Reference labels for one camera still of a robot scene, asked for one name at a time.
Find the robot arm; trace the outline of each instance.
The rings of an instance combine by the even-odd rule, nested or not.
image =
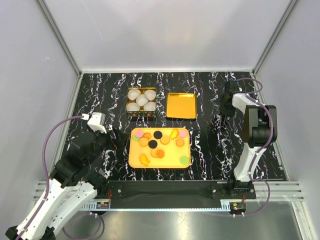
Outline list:
[[[239,163],[234,168],[227,183],[214,185],[214,199],[242,199],[244,194],[247,199],[256,198],[251,177],[266,148],[261,149],[259,153],[257,151],[268,142],[271,131],[271,143],[277,139],[277,109],[273,105],[264,106],[272,117],[272,129],[264,108],[248,99],[246,93],[240,92],[237,81],[225,83],[219,108],[221,124],[224,125],[228,117],[233,117],[236,109],[244,114],[241,137],[244,148]]]
[[[272,116],[273,129],[271,129],[270,121],[265,110],[252,102],[246,97],[246,93],[242,93],[239,90],[238,83],[236,81],[228,81],[225,83],[224,93],[220,102],[221,118],[224,121],[227,116],[233,117],[236,109],[239,109],[244,114],[243,120],[243,133],[242,140],[244,142],[244,148],[239,160],[238,165],[233,171],[236,181],[249,182],[250,174],[249,167],[253,156],[257,154],[257,157],[252,165],[252,169],[256,169],[260,157],[266,151],[266,148],[262,149],[259,153],[256,153],[268,140],[270,131],[273,131],[273,138],[271,143],[277,139],[277,109],[273,105],[264,105]]]
[[[47,198],[44,199],[44,191],[24,221],[7,230],[6,236],[9,239],[54,240],[66,222],[85,203],[97,195],[104,196],[107,193],[106,179],[90,169],[100,160],[104,150],[114,149],[115,145],[103,126],[104,114],[94,112],[90,119],[87,114],[83,116],[83,119],[89,120],[91,131],[79,133],[72,141],[66,155],[55,164],[50,174]],[[62,204],[81,179],[85,183]]]

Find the gold box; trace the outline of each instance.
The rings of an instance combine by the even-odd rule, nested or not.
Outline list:
[[[181,92],[168,93],[166,96],[166,117],[174,119],[196,119],[196,95]]]
[[[126,111],[127,115],[129,117],[155,117],[157,115],[157,89],[155,87],[130,87],[128,89],[128,92],[131,90],[131,89],[138,89],[140,90],[141,94],[145,94],[145,92],[147,90],[153,90],[155,91],[155,99],[153,99],[152,101],[150,102],[154,102],[156,103],[156,109],[155,111],[144,111],[144,107],[141,106],[140,107],[140,111]],[[126,94],[126,105],[125,107],[127,107],[127,105],[129,103],[135,103],[136,100],[133,100],[131,101],[129,98],[128,98],[128,92]]]

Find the snack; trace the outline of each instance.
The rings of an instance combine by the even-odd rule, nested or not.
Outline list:
[[[156,151],[156,156],[162,159],[165,156],[165,152],[159,149],[158,151]]]
[[[132,139],[133,139],[133,141],[135,141],[135,142],[139,142],[140,137],[136,137],[135,135],[133,135]]]
[[[140,138],[140,140],[139,140],[139,144],[140,144],[140,146],[141,147],[145,147],[145,146],[147,146],[148,145],[148,139],[146,139],[145,137],[142,137],[142,138]]]
[[[143,137],[150,140],[152,138],[151,133],[150,132],[146,132],[145,134],[143,134]]]
[[[181,163],[182,165],[187,165],[187,164],[189,163],[189,158],[188,158],[187,156],[182,156],[182,157],[180,158],[180,163]]]
[[[158,146],[158,143],[156,140],[151,140],[148,145],[149,145],[149,148],[155,149]]]
[[[157,156],[157,151],[158,151],[157,148],[152,149],[152,150],[151,150],[151,156],[154,157],[154,158],[157,158],[157,157],[158,157],[158,156]]]
[[[186,136],[188,136],[187,130],[182,129],[179,131],[180,138],[185,138]]]
[[[163,145],[167,145],[169,142],[170,142],[170,137],[168,137],[168,136],[163,136],[160,139],[160,143],[162,143]]]
[[[148,167],[150,161],[148,160],[147,156],[144,154],[140,155],[140,162],[145,165],[146,167]]]
[[[178,139],[175,141],[175,144],[176,144],[178,147],[182,147],[183,145],[185,145],[185,141],[184,141],[182,138],[178,138]]]
[[[177,138],[178,137],[178,134],[179,134],[179,131],[178,131],[178,129],[173,129],[172,131],[171,131],[171,135],[170,135],[170,138],[173,140],[173,139],[175,139],[175,138]]]
[[[137,138],[142,138],[144,136],[144,132],[142,130],[138,130],[134,134]]]
[[[154,136],[155,139],[160,139],[160,138],[162,138],[162,132],[155,131],[153,136]]]

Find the white wall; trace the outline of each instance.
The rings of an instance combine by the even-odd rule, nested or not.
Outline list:
[[[295,8],[257,77],[277,107],[278,140],[320,237],[320,1]]]
[[[76,74],[35,0],[0,7],[0,239],[30,210],[43,142],[64,119]],[[47,147],[50,165],[59,131]]]
[[[45,0],[82,70],[251,70],[289,0]]]

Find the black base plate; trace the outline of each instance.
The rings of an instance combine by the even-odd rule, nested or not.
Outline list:
[[[242,200],[244,198],[245,194],[245,199],[256,199],[256,191],[255,187],[252,184],[249,187],[249,190],[242,190],[242,189],[234,189],[232,192],[229,192],[228,190],[228,185],[226,183],[212,183],[211,184],[211,192],[212,192],[212,198],[216,200],[221,200],[221,199],[232,199],[232,200]]]

